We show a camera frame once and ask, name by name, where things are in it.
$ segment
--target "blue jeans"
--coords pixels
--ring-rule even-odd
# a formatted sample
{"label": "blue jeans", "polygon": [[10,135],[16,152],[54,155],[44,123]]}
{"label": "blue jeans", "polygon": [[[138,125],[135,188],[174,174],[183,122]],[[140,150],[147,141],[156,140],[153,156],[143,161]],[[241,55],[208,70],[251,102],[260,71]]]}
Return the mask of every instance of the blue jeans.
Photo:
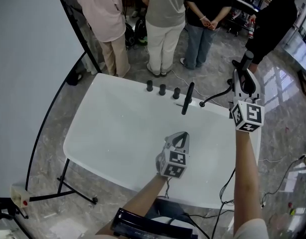
{"label": "blue jeans", "polygon": [[206,61],[207,53],[212,45],[213,38],[218,32],[205,27],[187,24],[188,47],[186,50],[184,64],[188,69],[194,70],[201,67]]}
{"label": "blue jeans", "polygon": [[145,218],[151,220],[158,217],[168,217],[193,224],[188,216],[182,215],[183,213],[184,210],[178,203],[156,198]]}

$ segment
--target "marble floor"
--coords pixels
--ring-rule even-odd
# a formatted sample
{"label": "marble floor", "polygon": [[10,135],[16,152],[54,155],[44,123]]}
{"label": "marble floor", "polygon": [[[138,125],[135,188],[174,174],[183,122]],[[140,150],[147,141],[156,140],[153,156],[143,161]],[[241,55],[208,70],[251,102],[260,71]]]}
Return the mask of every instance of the marble floor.
{"label": "marble floor", "polygon": [[[174,72],[165,78],[153,78],[147,72],[149,59],[143,46],[128,51],[131,70],[126,78],[145,83],[153,80],[155,86],[166,84],[173,90],[180,87],[186,93],[187,83],[195,82],[196,89],[203,95],[213,95],[227,88],[226,80],[231,78],[232,59],[240,59],[245,52],[245,33],[234,37],[221,29],[214,39],[204,66],[195,71],[186,70],[179,62],[187,46],[187,32],[180,36],[174,56]],[[288,63],[287,54],[278,47],[264,58],[256,73],[265,93],[263,105],[266,109],[265,124],[262,129],[260,160],[258,163],[260,191],[275,191],[289,164],[306,152],[306,97],[301,93],[293,64]],[[84,74],[76,86],[65,85],[61,90],[42,130],[33,159],[29,192],[35,195],[55,193],[58,187],[56,177],[61,175],[65,156],[63,142],[88,87],[94,76]],[[202,99],[198,92],[193,96]],[[216,99],[228,107],[232,93]],[[269,195],[263,208],[264,219],[270,238],[291,238],[306,220],[306,169],[297,163],[290,169],[278,193]],[[135,192],[104,180],[80,166],[70,163],[66,180],[87,196],[97,196],[99,202],[92,205],[76,194],[40,202],[33,202],[26,209],[28,220],[20,219],[34,238],[78,238],[88,229],[99,229],[106,224]],[[288,202],[297,208],[294,216],[289,214]],[[208,216],[218,210],[183,206],[189,214]],[[232,238],[232,212],[220,217],[216,239]],[[194,220],[208,234],[211,234],[215,218],[194,217]]]}

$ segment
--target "pink shirt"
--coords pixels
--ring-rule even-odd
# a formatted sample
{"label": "pink shirt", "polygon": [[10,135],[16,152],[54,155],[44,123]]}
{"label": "pink shirt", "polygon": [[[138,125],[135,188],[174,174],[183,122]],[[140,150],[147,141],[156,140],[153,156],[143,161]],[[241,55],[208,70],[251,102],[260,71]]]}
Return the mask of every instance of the pink shirt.
{"label": "pink shirt", "polygon": [[77,0],[84,16],[100,42],[120,38],[126,29],[122,0]]}

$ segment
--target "black cylindrical peg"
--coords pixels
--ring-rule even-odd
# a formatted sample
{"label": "black cylindrical peg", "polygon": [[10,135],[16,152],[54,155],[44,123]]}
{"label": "black cylindrical peg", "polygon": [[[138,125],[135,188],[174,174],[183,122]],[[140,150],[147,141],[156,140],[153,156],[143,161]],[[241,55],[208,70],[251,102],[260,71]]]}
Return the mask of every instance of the black cylindrical peg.
{"label": "black cylindrical peg", "polygon": [[151,80],[147,81],[147,91],[151,92],[153,90],[153,82]]}
{"label": "black cylindrical peg", "polygon": [[164,96],[164,95],[165,95],[165,90],[166,90],[166,85],[165,85],[165,84],[161,84],[161,85],[159,86],[159,94],[160,94],[161,96]]}
{"label": "black cylindrical peg", "polygon": [[180,88],[175,88],[173,98],[178,99],[179,98],[179,93],[181,93],[181,89]]}

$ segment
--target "beige pants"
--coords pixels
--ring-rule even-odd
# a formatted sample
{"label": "beige pants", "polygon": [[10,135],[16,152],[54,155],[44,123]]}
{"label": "beige pants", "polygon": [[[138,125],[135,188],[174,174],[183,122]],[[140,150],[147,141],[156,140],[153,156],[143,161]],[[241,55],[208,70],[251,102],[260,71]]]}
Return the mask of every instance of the beige pants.
{"label": "beige pants", "polygon": [[168,73],[172,69],[174,51],[185,21],[178,26],[157,27],[146,21],[150,67],[154,74]]}
{"label": "beige pants", "polygon": [[104,61],[110,75],[117,74],[123,78],[130,69],[127,49],[125,47],[125,36],[112,42],[100,42]]}

